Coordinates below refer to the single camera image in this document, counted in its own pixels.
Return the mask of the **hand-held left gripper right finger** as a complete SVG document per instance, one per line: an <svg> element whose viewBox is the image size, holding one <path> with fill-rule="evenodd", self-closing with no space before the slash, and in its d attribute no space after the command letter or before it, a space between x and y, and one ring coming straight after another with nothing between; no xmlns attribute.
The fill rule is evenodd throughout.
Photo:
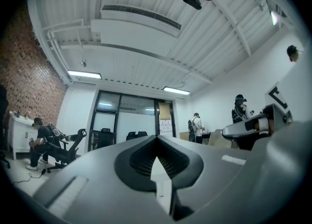
<svg viewBox="0 0 312 224"><path fill-rule="evenodd" d="M179 224L312 221L312 124L294 122L251 151L206 148L204 170L180 189Z"/></svg>

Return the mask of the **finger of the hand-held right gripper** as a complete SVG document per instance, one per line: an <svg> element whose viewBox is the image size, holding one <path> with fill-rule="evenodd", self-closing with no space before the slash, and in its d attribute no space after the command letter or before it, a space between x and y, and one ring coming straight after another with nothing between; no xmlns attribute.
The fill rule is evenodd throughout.
<svg viewBox="0 0 312 224"><path fill-rule="evenodd" d="M271 135L271 120L260 114L226 126L221 134L225 139L234 141L239 149L252 150L258 139Z"/></svg>

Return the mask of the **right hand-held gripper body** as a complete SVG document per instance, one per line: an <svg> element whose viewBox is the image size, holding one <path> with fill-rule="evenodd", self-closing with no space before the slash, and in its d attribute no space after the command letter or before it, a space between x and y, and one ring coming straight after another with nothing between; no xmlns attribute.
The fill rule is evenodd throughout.
<svg viewBox="0 0 312 224"><path fill-rule="evenodd" d="M278 86L279 82L276 82L264 95L261 125L265 127L283 127L293 122L290 108Z"/></svg>

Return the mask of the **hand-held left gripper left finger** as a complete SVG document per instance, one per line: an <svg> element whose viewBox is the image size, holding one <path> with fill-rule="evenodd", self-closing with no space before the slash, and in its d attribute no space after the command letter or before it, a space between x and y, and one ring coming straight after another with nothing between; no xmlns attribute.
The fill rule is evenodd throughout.
<svg viewBox="0 0 312 224"><path fill-rule="evenodd" d="M46 181L32 209L47 224L168 224L150 179L145 136L91 151Z"/></svg>

